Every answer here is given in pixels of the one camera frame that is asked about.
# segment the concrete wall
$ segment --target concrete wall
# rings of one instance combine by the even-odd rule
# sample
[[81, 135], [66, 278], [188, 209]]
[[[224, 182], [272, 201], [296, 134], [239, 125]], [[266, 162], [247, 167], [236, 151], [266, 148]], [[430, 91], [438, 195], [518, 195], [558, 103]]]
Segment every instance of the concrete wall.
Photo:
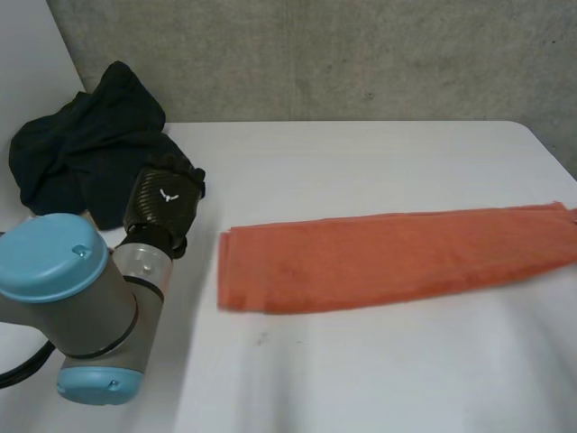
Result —
[[88, 89], [170, 121], [503, 119], [577, 175], [574, 0], [49, 0]]

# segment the crumpled black fabric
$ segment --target crumpled black fabric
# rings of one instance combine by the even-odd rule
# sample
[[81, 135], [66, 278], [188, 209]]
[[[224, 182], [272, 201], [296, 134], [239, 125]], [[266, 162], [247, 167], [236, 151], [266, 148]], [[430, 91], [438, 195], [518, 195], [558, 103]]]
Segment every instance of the crumpled black fabric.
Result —
[[98, 228], [123, 224], [149, 159], [182, 151], [163, 134], [166, 116], [128, 66], [110, 65], [92, 94], [25, 124], [10, 145], [20, 200], [36, 215], [88, 210]]

